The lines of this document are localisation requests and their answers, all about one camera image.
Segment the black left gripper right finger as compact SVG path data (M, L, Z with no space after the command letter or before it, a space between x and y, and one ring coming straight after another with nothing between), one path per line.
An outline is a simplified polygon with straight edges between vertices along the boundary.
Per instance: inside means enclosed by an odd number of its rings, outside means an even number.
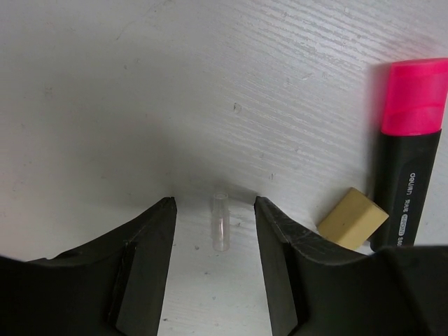
M363 255L254 204L274 335L446 335L447 247Z

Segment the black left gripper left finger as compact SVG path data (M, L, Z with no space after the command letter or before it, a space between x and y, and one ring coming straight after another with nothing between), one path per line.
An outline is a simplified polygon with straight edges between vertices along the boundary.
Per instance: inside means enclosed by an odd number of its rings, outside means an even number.
M2 335L156 335L176 227L165 197L52 259L1 259Z

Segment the clear small pen cap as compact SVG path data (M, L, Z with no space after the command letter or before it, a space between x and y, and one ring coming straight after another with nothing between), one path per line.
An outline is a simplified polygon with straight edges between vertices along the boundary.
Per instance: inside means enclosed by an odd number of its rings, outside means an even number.
M211 210L211 238L213 248L224 252L230 247L230 211L228 194L217 192L213 196Z

